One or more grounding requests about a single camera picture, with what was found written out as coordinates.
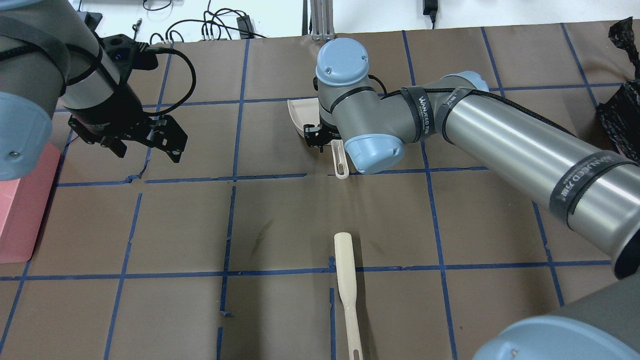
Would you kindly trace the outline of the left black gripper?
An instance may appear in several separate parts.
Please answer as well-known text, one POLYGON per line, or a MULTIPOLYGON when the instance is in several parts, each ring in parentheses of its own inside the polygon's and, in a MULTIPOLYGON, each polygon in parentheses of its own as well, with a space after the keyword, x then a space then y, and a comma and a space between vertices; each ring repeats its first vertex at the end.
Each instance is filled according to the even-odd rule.
POLYGON ((174 164, 178 164, 188 141, 185 130, 167 114, 156 118, 144 117, 135 123, 125 125, 123 129, 116 130, 114 134, 91 132, 87 124, 81 123, 74 116, 68 119, 68 125, 83 142, 89 145, 98 144, 118 158, 126 156, 128 147, 124 142, 133 141, 148 148, 161 150, 174 164))

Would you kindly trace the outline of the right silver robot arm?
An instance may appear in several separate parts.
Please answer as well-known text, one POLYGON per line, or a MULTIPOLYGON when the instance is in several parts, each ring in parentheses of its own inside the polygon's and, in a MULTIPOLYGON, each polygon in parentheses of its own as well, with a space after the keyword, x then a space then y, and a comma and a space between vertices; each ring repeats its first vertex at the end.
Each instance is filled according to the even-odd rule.
POLYGON ((544 316, 518 321, 476 360, 639 358, 639 165, 602 150, 489 87, 475 71, 380 98, 366 48, 352 38, 318 51, 319 125, 308 146, 342 139, 361 174, 395 166, 404 146, 440 135, 610 256, 617 282, 544 316))

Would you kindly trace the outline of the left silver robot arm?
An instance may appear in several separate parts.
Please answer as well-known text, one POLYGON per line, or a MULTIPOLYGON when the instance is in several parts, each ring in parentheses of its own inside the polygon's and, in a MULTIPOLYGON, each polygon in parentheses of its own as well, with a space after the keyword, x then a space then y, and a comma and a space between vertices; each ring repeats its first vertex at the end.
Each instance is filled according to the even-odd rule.
POLYGON ((126 142, 137 142, 181 161, 188 135, 170 113, 197 84, 184 53, 125 35, 101 38, 66 0, 3 0, 0 25, 3 182, 35 170, 57 105, 70 113, 68 125, 87 144, 123 158, 126 142), (154 69, 157 55, 183 59, 191 83, 176 104, 148 112, 128 80, 135 69, 154 69))

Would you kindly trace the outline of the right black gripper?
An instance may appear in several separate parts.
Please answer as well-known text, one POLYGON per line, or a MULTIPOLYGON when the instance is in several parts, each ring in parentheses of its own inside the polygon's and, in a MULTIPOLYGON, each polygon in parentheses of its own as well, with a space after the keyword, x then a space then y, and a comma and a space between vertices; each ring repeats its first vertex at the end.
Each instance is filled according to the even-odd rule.
POLYGON ((329 145, 331 141, 342 140, 337 128, 334 129, 324 124, 305 124, 303 126, 303 137, 309 148, 318 148, 320 151, 323 151, 323 148, 329 145))

